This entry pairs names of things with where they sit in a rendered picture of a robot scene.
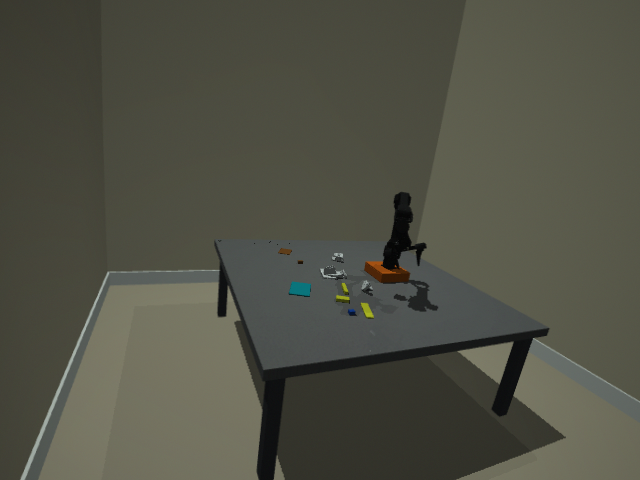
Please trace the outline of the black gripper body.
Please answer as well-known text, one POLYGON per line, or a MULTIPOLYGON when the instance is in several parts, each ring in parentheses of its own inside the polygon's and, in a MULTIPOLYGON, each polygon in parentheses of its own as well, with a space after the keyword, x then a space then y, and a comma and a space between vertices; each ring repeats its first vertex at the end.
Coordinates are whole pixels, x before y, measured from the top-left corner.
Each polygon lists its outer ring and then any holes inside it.
MULTIPOLYGON (((398 240, 398 238, 397 238, 397 237, 400 237, 400 239, 402 239, 402 238, 404 238, 404 236, 405 236, 405 235, 407 235, 407 237, 409 237, 408 233, 406 233, 406 234, 401 234, 401 235, 397 235, 397 236, 396 236, 396 240, 398 240)), ((424 249, 426 249, 426 248, 427 248, 426 243, 419 243, 419 244, 415 244, 415 246, 411 246, 411 245, 409 245, 407 250, 405 249, 405 250, 397 251, 397 249, 394 249, 394 248, 393 248, 393 249, 385 250, 385 251, 384 251, 384 256, 393 256, 393 255, 395 255, 395 253, 398 253, 398 252, 404 252, 404 251, 415 250, 415 249, 416 249, 417 251, 420 251, 420 250, 424 250, 424 249)))

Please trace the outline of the teal flat rectangular plate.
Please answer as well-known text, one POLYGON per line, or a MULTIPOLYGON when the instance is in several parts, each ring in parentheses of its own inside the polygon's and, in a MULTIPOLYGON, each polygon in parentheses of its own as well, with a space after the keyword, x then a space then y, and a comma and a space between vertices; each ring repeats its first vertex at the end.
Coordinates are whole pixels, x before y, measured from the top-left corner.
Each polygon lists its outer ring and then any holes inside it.
POLYGON ((311 284, 292 282, 289 295, 310 297, 310 288, 311 288, 311 284))

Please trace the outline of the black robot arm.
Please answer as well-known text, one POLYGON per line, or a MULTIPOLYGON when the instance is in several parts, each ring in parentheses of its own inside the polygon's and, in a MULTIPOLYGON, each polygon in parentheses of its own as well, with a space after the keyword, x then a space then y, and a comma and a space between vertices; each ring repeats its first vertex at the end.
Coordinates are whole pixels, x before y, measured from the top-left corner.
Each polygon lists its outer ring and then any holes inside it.
MULTIPOLYGON (((413 222, 413 212, 411 212, 411 207, 409 206, 411 203, 411 198, 412 197, 410 196, 410 193, 407 192, 400 192, 399 194, 395 195, 394 225, 391 239, 387 242, 387 246, 385 245, 384 251, 393 248, 397 249, 397 251, 405 250, 409 245, 411 245, 412 241, 409 237, 407 237, 407 235, 405 235, 402 239, 400 239, 400 237, 397 237, 398 240, 396 240, 397 235, 408 233, 408 230, 410 228, 409 223, 413 222)), ((386 269, 397 269, 395 267, 394 261, 387 256, 384 257, 383 264, 381 264, 381 266, 386 269)))

